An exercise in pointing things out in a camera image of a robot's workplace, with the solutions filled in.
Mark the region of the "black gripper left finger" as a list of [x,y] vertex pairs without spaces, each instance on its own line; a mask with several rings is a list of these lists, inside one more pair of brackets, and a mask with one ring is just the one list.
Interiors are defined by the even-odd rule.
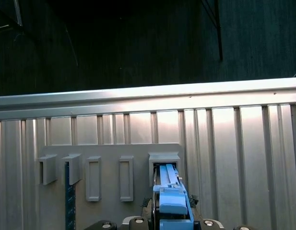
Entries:
[[150,223],[141,216],[126,217],[120,225],[110,220],[100,220],[84,230],[149,230]]

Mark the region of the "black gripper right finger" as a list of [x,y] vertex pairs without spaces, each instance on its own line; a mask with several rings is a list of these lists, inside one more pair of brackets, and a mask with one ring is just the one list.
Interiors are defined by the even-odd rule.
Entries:
[[[202,219],[200,221],[194,221],[195,230],[226,230],[223,224],[213,219]],[[233,230],[253,230],[249,225],[238,225]]]

